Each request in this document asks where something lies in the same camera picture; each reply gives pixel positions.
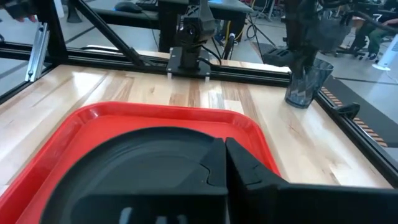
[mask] person's leg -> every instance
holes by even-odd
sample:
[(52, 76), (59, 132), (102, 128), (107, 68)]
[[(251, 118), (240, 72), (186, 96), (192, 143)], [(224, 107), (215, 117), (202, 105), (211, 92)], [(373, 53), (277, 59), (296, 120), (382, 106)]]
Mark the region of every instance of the person's leg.
[(383, 37), (389, 34), (388, 31), (382, 29), (375, 29), (369, 34), (369, 59), (373, 60), (377, 57), (377, 54), (380, 50), (380, 44), (382, 42)]
[(366, 46), (366, 36), (369, 35), (374, 30), (374, 26), (365, 23), (361, 28), (357, 29), (355, 32), (355, 40), (353, 42), (353, 46), (355, 50), (360, 50)]
[(214, 39), (217, 41), (217, 43), (220, 46), (224, 46), (224, 44), (222, 43), (222, 40), (224, 39), (224, 36), (225, 36), (224, 24), (225, 24), (225, 21), (222, 21), (219, 19), (216, 20), (217, 33), (214, 36)]

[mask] cable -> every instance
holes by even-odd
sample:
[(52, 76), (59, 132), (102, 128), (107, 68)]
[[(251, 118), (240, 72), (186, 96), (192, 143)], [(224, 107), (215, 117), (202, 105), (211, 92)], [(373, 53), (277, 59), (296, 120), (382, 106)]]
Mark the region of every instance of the cable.
[(216, 41), (214, 40), (214, 37), (211, 37), (211, 40), (213, 41), (214, 47), (215, 47), (216, 50), (217, 50), (218, 56), (221, 58), (221, 53), (220, 53), (220, 51), (218, 50), (218, 47), (217, 47), (217, 45), (216, 45)]
[(275, 28), (286, 29), (286, 26), (278, 26), (278, 25), (275, 25), (275, 24), (262, 24), (262, 23), (258, 23), (258, 22), (256, 22), (256, 19), (254, 19), (253, 23), (254, 23), (256, 26), (267, 26), (267, 27), (275, 27)]
[(253, 19), (252, 19), (251, 15), (249, 15), (249, 21), (250, 21), (250, 22), (252, 23), (252, 25), (253, 25), (254, 36), (255, 36), (255, 38), (256, 38), (257, 47), (258, 47), (258, 49), (259, 49), (259, 53), (260, 53), (261, 60), (262, 60), (263, 63), (265, 63), (264, 57), (262, 56), (262, 52), (261, 52), (261, 48), (260, 48), (259, 39), (257, 38), (257, 26), (253, 24)]
[[(249, 39), (249, 40), (252, 40), (253, 38), (255, 38), (255, 36), (257, 35), (257, 31), (258, 32), (260, 32), (260, 34), (263, 36), (263, 37), (265, 37), (271, 44), (272, 44), (272, 46), (274, 46), (275, 48), (277, 48), (277, 46), (276, 46), (276, 44), (275, 43), (273, 43), (273, 41), (268, 37), (268, 36), (266, 36), (265, 35), (265, 33), (263, 33), (260, 29), (258, 29), (258, 27), (253, 23), (253, 19), (252, 19), (252, 17), (249, 15), (249, 22), (250, 22), (250, 26), (248, 27), (248, 29), (246, 30), (246, 37)], [(253, 32), (254, 32), (254, 34), (253, 34), (253, 36), (249, 36), (249, 30), (250, 30), (250, 28), (253, 28)]]
[(154, 38), (156, 47), (159, 49), (159, 44), (157, 44), (155, 32), (154, 32), (154, 29), (153, 29), (154, 26), (152, 26), (152, 23), (151, 23), (151, 20), (152, 20), (152, 19), (151, 19), (146, 13), (144, 13), (144, 11), (142, 11), (142, 13), (148, 18), (149, 26), (150, 26), (150, 29), (151, 29), (151, 31), (152, 31), (152, 36), (153, 36), (153, 38)]
[(229, 55), (229, 59), (231, 60), (231, 58), (232, 58), (232, 54), (234, 53), (234, 44), (232, 45), (232, 49), (231, 49), (231, 54)]
[(212, 55), (214, 55), (214, 57), (216, 57), (216, 58), (217, 58), (217, 60), (218, 60), (218, 63), (220, 63), (220, 65), (221, 65), (221, 58), (219, 58), (219, 56), (217, 56), (217, 54), (216, 54), (216, 53), (214, 53), (214, 51), (212, 51), (212, 50), (208, 49), (207, 47), (205, 47), (205, 46), (203, 46), (203, 45), (202, 45), (202, 47), (203, 47), (203, 49), (205, 49), (207, 52), (209, 52), (209, 53), (211, 53)]
[(224, 48), (222, 59), (224, 59), (224, 60), (228, 59), (228, 55), (231, 52), (234, 42), (235, 42), (235, 34), (230, 34), (228, 37), (228, 43), (225, 45), (225, 48)]
[(203, 57), (198, 57), (198, 60), (201, 62), (205, 62), (206, 64), (210, 65), (210, 67), (214, 67), (215, 65), (213, 65), (212, 63), (210, 63), (207, 59), (203, 58)]
[[(253, 3), (251, 4), (251, 8), (253, 8), (254, 7), (254, 3), (256, 2), (256, 0), (253, 0)], [(227, 23), (227, 25), (226, 25), (226, 35), (225, 35), (225, 44), (224, 44), (224, 46), (226, 46), (226, 44), (227, 44), (227, 42), (228, 42), (228, 40), (227, 40), (227, 36), (229, 36), (229, 25), (231, 25), (231, 21), (228, 21), (228, 23)], [(242, 33), (243, 33), (243, 29), (244, 29), (244, 27), (242, 28), (242, 30), (241, 30), (241, 32), (236, 36), (236, 38), (235, 39), (239, 39), (240, 38), (240, 36), (242, 35)]]
[(266, 0), (266, 3), (264, 4), (264, 7), (262, 8), (262, 10), (260, 11), (260, 13), (258, 13), (256, 15), (256, 17), (254, 18), (254, 22), (256, 22), (257, 18), (266, 10), (266, 7), (268, 6), (268, 0)]

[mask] clear plastic cup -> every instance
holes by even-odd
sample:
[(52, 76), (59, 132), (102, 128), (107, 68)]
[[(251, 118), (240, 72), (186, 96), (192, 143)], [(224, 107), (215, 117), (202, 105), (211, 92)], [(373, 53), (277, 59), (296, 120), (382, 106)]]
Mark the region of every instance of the clear plastic cup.
[(316, 58), (313, 66), (305, 68), (303, 74), (292, 73), (285, 101), (296, 108), (308, 108), (332, 71), (330, 63)]

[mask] person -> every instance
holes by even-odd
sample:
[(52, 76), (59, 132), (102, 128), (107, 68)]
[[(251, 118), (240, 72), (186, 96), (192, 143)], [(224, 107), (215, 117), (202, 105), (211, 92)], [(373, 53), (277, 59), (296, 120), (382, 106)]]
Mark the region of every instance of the person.
[[(29, 15), (29, 16), (27, 16), (27, 18), (28, 18), (28, 20), (30, 20), (31, 22), (37, 22), (37, 19), (36, 19), (36, 17), (35, 17), (34, 15)], [(18, 18), (18, 19), (16, 19), (16, 21), (18, 21), (18, 22), (24, 22), (24, 21), (25, 21), (25, 18)]]
[[(387, 1), (384, 5), (384, 9), (394, 11), (398, 9), (398, 0)], [(384, 26), (398, 27), (398, 16), (389, 17), (389, 16), (381, 16), (379, 18), (379, 22)], [(374, 25), (366, 22), (359, 30), (357, 30), (355, 34), (355, 42), (356, 47), (355, 51), (358, 51), (365, 47), (366, 41), (365, 37), (369, 37), (369, 46), (368, 46), (368, 59), (374, 60), (376, 59), (380, 45), (385, 36), (394, 35), (386, 30), (376, 28)]]

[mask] wood grain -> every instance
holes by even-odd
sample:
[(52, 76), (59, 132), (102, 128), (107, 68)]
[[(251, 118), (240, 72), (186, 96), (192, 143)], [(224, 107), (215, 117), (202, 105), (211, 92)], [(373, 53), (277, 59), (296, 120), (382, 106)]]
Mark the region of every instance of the wood grain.
[(284, 92), (271, 86), (58, 66), (0, 105), (0, 188), (12, 182), (72, 111), (100, 101), (237, 111), (259, 124), (288, 181), (391, 187), (316, 102), (307, 110), (296, 109), (284, 102)]

